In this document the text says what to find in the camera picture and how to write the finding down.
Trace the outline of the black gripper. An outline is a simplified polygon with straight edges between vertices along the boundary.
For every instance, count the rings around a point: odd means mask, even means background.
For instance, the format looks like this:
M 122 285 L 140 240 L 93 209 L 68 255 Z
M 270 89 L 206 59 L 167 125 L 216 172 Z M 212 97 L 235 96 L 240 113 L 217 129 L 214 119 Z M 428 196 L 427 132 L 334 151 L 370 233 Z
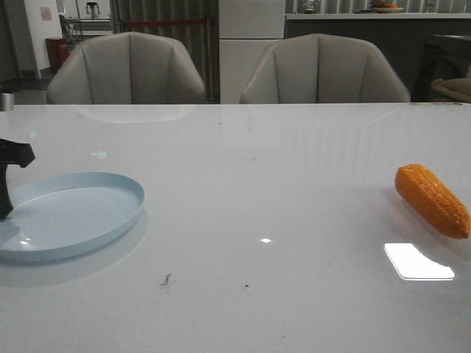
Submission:
M 13 206 L 7 187 L 8 165 L 19 165 L 26 168 L 35 159 L 35 154 L 29 143 L 17 143 L 1 139 L 0 142 L 0 219 L 5 219 L 12 211 Z

